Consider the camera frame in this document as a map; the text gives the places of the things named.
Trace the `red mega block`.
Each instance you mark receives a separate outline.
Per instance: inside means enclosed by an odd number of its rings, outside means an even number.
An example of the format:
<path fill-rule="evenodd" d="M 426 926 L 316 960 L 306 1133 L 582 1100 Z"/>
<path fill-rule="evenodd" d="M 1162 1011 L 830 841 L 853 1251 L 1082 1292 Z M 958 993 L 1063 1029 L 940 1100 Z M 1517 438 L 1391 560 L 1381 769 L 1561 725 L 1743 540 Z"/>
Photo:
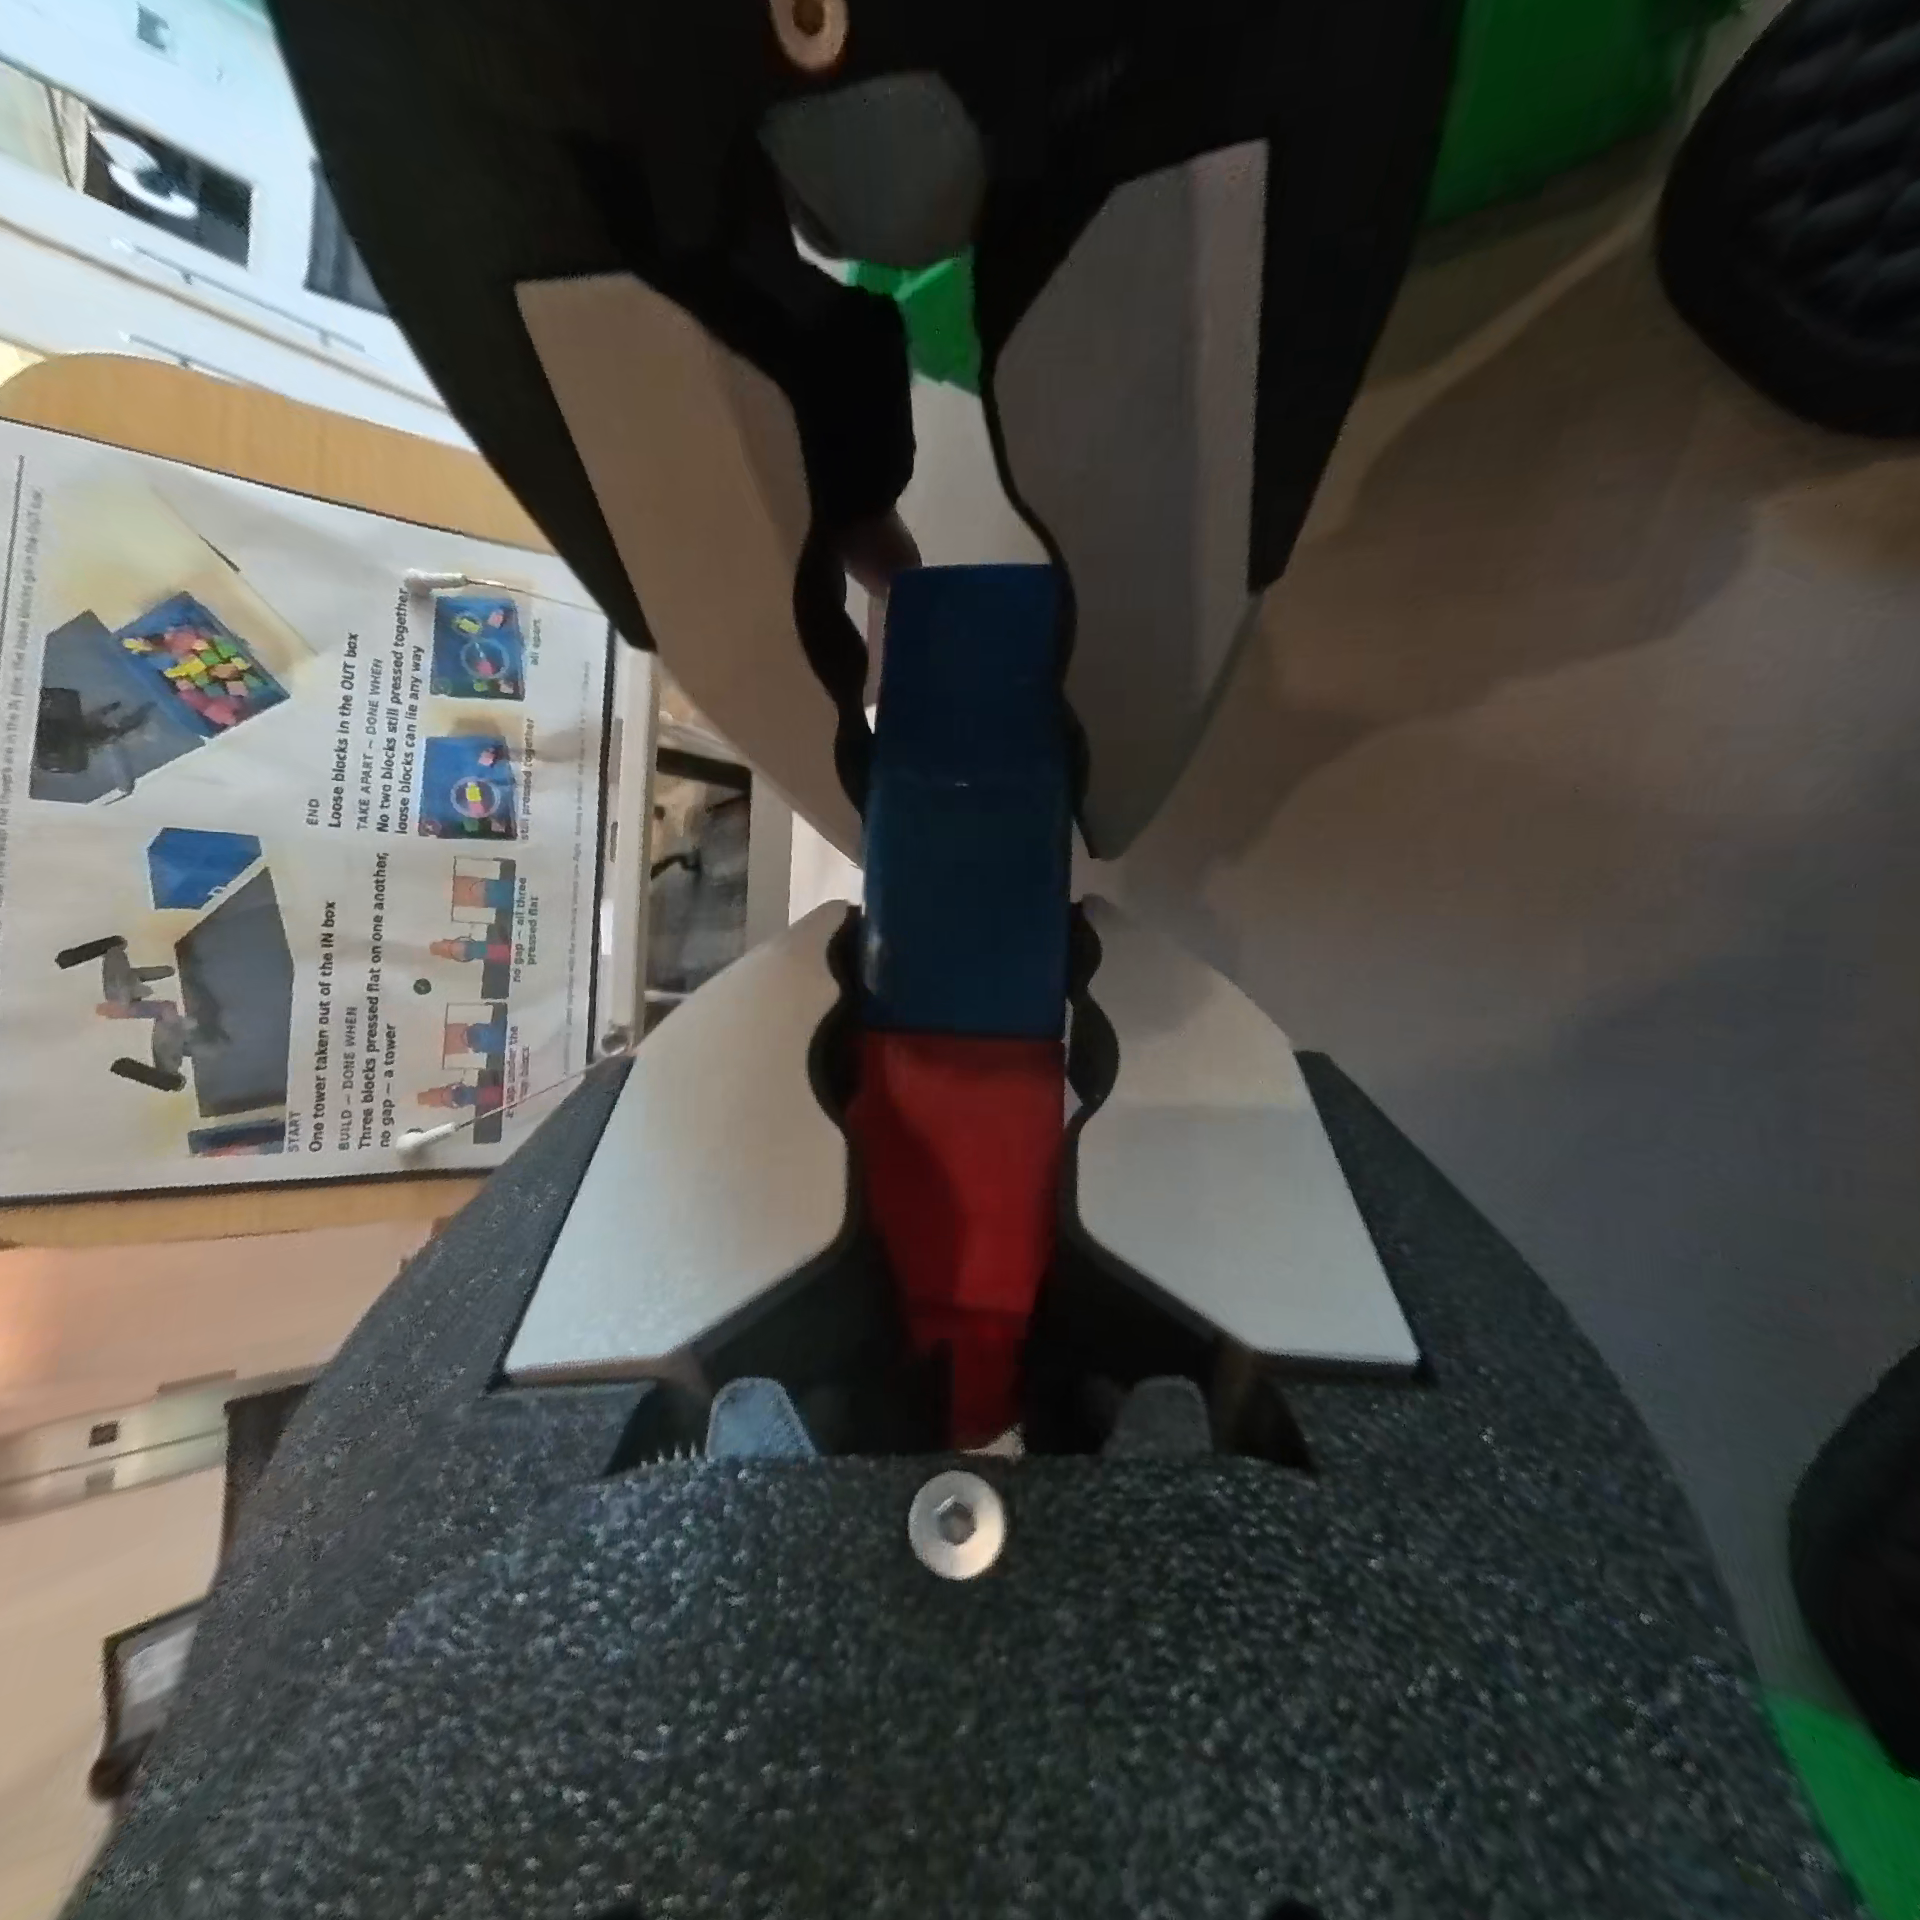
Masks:
<path fill-rule="evenodd" d="M 1064 1041 L 866 1029 L 848 1123 L 905 1331 L 945 1370 L 959 1449 L 1018 1425 L 1057 1236 Z"/>

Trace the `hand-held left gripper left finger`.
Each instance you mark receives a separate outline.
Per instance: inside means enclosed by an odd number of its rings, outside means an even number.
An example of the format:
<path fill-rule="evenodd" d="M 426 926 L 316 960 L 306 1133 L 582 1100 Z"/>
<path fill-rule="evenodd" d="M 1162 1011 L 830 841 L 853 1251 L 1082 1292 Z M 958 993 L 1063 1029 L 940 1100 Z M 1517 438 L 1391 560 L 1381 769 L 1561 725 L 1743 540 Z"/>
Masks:
<path fill-rule="evenodd" d="M 853 902 L 826 900 L 684 1000 L 642 1041 L 525 1305 L 513 1388 L 799 1368 L 824 1308 L 872 1264 L 821 1067 L 840 1008 Z"/>

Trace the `blue mega block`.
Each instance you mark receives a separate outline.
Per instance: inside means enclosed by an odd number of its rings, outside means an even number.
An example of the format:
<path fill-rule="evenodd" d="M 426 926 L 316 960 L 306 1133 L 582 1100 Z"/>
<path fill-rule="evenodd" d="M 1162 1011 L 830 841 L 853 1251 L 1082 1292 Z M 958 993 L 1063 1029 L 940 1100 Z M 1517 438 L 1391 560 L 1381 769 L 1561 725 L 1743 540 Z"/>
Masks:
<path fill-rule="evenodd" d="M 1072 813 L 1056 776 L 879 776 L 858 993 L 886 1034 L 1056 1043 L 1069 973 Z"/>
<path fill-rule="evenodd" d="M 877 780 L 1064 780 L 1063 577 L 1052 565 L 912 568 L 884 618 Z"/>

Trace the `person's right hand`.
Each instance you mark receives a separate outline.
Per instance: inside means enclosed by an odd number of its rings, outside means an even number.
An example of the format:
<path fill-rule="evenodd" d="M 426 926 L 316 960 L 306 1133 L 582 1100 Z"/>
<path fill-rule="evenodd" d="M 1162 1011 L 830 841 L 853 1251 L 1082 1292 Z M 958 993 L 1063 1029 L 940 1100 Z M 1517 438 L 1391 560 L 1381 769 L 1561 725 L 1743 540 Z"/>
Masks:
<path fill-rule="evenodd" d="M 903 572 L 922 565 L 920 547 L 898 507 L 846 523 L 833 550 L 846 577 L 870 598 L 888 596 Z"/>

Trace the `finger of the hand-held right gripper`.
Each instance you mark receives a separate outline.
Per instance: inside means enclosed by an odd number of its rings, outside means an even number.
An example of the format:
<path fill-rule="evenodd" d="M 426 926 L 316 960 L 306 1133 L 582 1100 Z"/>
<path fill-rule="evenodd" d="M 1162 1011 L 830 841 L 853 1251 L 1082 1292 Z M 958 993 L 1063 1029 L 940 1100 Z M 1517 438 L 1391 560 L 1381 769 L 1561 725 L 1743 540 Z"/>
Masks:
<path fill-rule="evenodd" d="M 830 370 L 799 276 L 522 276 L 519 323 L 649 643 L 846 857 L 872 742 L 870 650 L 804 426 Z"/>
<path fill-rule="evenodd" d="M 1265 144 L 1117 188 L 999 352 L 1018 504 L 1072 587 L 1081 833 L 1156 818 L 1250 627 Z"/>

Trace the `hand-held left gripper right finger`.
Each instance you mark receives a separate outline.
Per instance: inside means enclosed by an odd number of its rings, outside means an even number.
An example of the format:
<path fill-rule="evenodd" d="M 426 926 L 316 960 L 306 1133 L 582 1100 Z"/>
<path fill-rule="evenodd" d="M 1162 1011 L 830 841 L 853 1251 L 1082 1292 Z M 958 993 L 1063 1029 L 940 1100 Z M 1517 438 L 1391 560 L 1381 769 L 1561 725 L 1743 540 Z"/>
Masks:
<path fill-rule="evenodd" d="M 1082 913 L 1073 1209 L 1092 1251 L 1262 1358 L 1414 1376 L 1420 1344 L 1286 1034 L 1112 900 Z"/>

